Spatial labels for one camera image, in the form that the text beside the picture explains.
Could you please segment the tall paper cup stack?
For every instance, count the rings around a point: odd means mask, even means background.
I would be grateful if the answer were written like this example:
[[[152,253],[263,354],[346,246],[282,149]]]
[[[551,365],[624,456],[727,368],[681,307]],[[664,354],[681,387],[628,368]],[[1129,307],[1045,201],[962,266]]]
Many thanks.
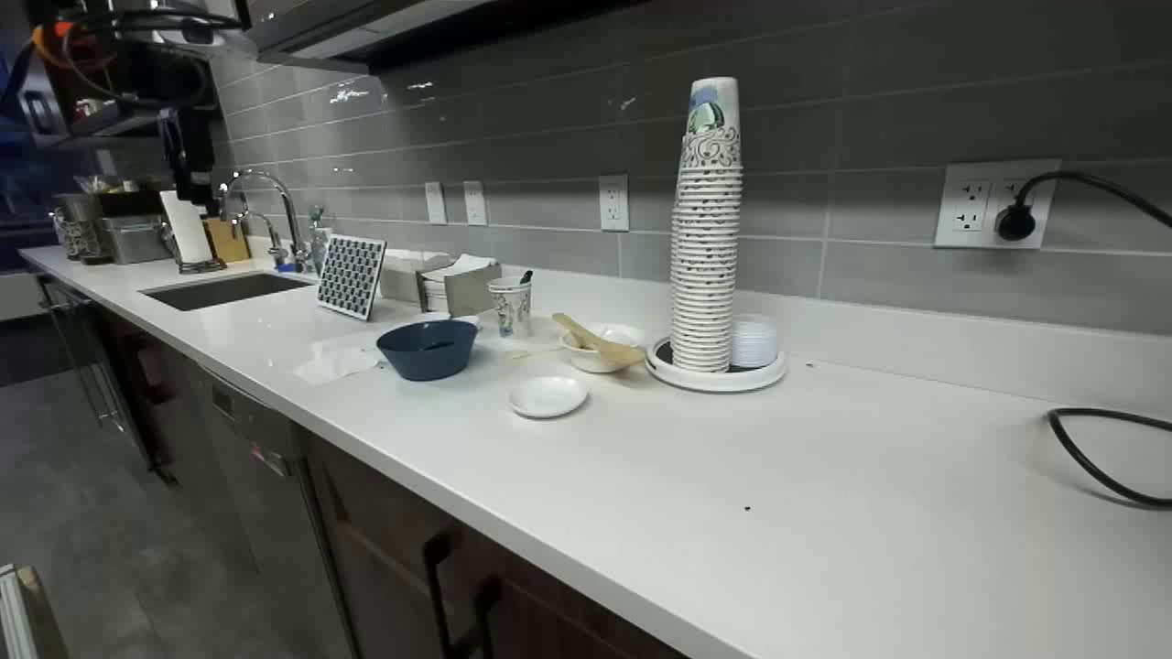
[[[675,364],[726,372],[731,353],[735,226],[744,198],[738,80],[687,87],[675,189]]]

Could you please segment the white wall power outlet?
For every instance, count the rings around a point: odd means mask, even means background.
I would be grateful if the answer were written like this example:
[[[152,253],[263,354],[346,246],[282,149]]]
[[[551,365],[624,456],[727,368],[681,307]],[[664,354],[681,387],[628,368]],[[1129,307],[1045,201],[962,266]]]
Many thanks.
[[[1011,240],[997,235],[997,216],[1013,194],[1041,172],[1054,172],[1054,160],[971,160],[948,166],[937,209],[937,250],[1001,250]]]

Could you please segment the kitchen sink basin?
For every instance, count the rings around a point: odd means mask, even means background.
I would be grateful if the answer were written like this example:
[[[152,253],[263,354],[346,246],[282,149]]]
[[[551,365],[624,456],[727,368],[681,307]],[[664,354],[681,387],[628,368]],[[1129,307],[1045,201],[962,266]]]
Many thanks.
[[[197,307],[219,307],[234,301],[290,293],[305,287],[310,283],[282,277],[282,276],[234,276],[234,277],[211,277],[211,283],[190,283],[190,287],[169,287],[169,290],[143,290],[143,295],[175,311],[197,311]]]

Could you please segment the checkered calibration board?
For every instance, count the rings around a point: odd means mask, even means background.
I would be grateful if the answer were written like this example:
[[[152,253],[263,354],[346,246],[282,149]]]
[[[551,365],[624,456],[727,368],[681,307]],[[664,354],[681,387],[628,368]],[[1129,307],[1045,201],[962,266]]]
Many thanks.
[[[368,323],[372,301],[378,301],[381,265],[383,265],[381,240],[356,238],[356,235],[333,235],[326,240],[320,303],[337,315]]]

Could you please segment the chrome sink faucet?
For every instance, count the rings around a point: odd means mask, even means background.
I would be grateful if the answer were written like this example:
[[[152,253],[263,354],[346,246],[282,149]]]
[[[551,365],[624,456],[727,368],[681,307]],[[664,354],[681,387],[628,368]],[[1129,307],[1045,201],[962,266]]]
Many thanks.
[[[260,170],[229,170],[219,182],[219,198],[245,218],[255,218],[266,235],[266,257],[278,271],[299,266],[299,229],[290,188]]]

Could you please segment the metal napkin holder box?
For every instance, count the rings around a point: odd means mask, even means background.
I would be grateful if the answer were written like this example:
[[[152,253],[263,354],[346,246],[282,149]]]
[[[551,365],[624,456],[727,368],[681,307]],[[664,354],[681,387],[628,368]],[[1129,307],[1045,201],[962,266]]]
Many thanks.
[[[434,315],[479,315],[494,303],[503,277],[494,257],[388,250],[381,265],[381,295]]]

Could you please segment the dark blue bowl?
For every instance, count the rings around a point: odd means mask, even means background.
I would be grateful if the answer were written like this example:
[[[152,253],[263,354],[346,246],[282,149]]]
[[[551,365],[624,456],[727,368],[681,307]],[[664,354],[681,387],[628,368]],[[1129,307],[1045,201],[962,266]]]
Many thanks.
[[[444,381],[467,365],[476,325],[457,317],[432,317],[388,331],[378,338],[378,353],[406,381]]]

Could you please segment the small white plate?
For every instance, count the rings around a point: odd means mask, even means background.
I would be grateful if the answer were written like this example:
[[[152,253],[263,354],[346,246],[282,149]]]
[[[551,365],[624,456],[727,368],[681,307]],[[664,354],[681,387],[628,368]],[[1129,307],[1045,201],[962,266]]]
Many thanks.
[[[576,376],[544,372],[526,376],[510,390],[510,409],[526,422],[556,422],[588,404],[588,390]]]

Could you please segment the white bowl with wooden spoon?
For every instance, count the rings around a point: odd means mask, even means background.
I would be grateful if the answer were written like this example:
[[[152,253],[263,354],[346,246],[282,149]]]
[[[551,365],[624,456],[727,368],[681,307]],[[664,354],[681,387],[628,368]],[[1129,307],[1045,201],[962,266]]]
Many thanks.
[[[644,364],[644,332],[624,323],[592,323],[583,332],[567,331],[559,354],[583,372],[617,372]]]

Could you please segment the clear plastic sheet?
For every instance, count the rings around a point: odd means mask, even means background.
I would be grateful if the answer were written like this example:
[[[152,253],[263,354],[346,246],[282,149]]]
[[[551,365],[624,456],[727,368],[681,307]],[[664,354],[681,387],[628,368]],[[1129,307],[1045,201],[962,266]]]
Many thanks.
[[[294,365],[294,376],[305,386],[337,386],[378,364],[381,353],[368,342],[320,342],[306,347],[306,358]]]

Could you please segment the wooden spoon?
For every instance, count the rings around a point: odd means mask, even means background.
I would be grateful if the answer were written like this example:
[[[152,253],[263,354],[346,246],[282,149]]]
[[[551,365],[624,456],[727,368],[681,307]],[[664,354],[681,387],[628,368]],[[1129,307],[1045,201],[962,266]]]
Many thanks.
[[[638,365],[644,364],[644,347],[628,347],[628,343],[614,343],[614,342],[604,342],[595,338],[592,331],[584,331],[583,323],[576,323],[571,315],[565,311],[551,311],[551,323],[565,325],[577,343],[584,343],[588,353],[602,354],[602,364],[609,365]]]

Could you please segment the white light switch plate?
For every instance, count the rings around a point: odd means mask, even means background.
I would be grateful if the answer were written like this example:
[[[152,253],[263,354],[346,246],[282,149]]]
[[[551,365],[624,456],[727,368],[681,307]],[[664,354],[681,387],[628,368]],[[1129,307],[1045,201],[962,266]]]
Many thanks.
[[[628,229],[626,177],[602,177],[602,229]]]

